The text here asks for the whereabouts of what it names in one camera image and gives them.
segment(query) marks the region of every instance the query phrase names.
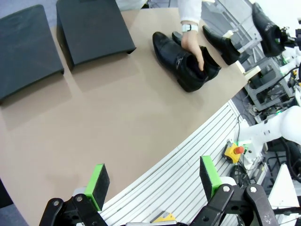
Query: shoe opening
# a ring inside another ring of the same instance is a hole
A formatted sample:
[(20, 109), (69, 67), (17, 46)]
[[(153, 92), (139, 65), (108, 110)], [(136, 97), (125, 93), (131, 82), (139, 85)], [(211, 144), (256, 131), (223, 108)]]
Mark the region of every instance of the shoe opening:
[(212, 58), (212, 56), (209, 54), (206, 47), (202, 47), (201, 50), (202, 50), (202, 54), (203, 54), (205, 64), (210, 64), (211, 66), (214, 66), (214, 67), (220, 67), (216, 63), (216, 61)]
[(227, 39), (227, 41), (228, 41), (228, 45), (231, 47), (231, 49), (233, 49), (233, 53), (235, 53), (237, 56), (240, 56), (240, 52), (238, 52), (238, 50), (235, 48), (231, 39)]
[(189, 57), (187, 57), (187, 60), (186, 60), (186, 65), (187, 67), (192, 70), (193, 73), (196, 74), (196, 76), (199, 78), (199, 79), (202, 79), (202, 80), (205, 80), (206, 79), (206, 75), (204, 72), (202, 72), (200, 70), (200, 68), (198, 67), (198, 61), (197, 61), (197, 58), (194, 56), (194, 55), (190, 55)]

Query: black leather shoe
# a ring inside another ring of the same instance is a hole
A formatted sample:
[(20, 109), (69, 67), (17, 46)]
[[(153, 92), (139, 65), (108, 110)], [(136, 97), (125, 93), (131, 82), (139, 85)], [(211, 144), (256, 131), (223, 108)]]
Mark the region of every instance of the black leather shoe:
[(152, 43), (159, 62), (173, 73), (186, 92), (198, 90), (208, 80), (208, 76), (198, 68), (196, 57), (163, 33), (155, 32)]
[[(178, 45), (181, 45), (182, 35), (178, 32), (172, 33), (172, 38)], [(200, 46), (203, 54), (204, 59), (204, 71), (205, 74), (208, 76), (208, 80), (215, 78), (220, 71), (221, 67), (213, 60), (210, 56), (208, 50), (204, 46)]]
[(261, 35), (261, 46), (266, 57), (276, 57), (284, 50), (284, 45), (277, 43), (280, 40), (280, 28), (274, 24), (263, 12), (258, 3), (254, 3), (252, 7), (252, 18), (256, 29)]
[(210, 30), (209, 27), (203, 26), (203, 32), (206, 39), (213, 45), (218, 51), (222, 53), (222, 58), (227, 65), (231, 65), (238, 61), (240, 57), (240, 52), (234, 47), (231, 39), (224, 38), (214, 31)]

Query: slotted metal panel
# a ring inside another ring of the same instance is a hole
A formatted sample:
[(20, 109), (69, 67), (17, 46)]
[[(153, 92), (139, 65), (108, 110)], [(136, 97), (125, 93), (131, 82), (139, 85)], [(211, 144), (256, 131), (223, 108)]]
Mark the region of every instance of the slotted metal panel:
[[(225, 104), (170, 154), (106, 202), (100, 212), (106, 223), (150, 222), (164, 210), (189, 224), (207, 204), (199, 158), (210, 155), (219, 175), (229, 175), (232, 166), (221, 151), (228, 139), (234, 139), (238, 115), (232, 101)], [(223, 225), (237, 225), (236, 216), (227, 216)]]

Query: black bracket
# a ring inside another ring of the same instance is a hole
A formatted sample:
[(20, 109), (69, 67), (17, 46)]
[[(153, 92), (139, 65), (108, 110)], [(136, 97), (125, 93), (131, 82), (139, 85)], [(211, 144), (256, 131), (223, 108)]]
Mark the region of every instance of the black bracket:
[(245, 226), (253, 222), (260, 226), (278, 225), (262, 186), (253, 184), (243, 190), (238, 186), (222, 184), (190, 226), (219, 225), (225, 214), (239, 215)]
[(60, 198), (50, 199), (39, 226), (68, 226), (81, 222), (85, 226), (108, 226), (92, 202), (84, 194), (77, 194), (66, 202)]

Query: curved table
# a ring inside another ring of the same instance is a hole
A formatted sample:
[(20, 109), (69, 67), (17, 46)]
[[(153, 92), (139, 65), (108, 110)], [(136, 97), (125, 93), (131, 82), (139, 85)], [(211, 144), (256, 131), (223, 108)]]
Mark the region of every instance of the curved table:
[(29, 225), (47, 201), (67, 200), (98, 163), (111, 184), (107, 200), (149, 170), (246, 85), (238, 66), (186, 93), (156, 60), (152, 34), (180, 30), (176, 8), (122, 12), (137, 49), (68, 70), (11, 96), (0, 110), (0, 177)]

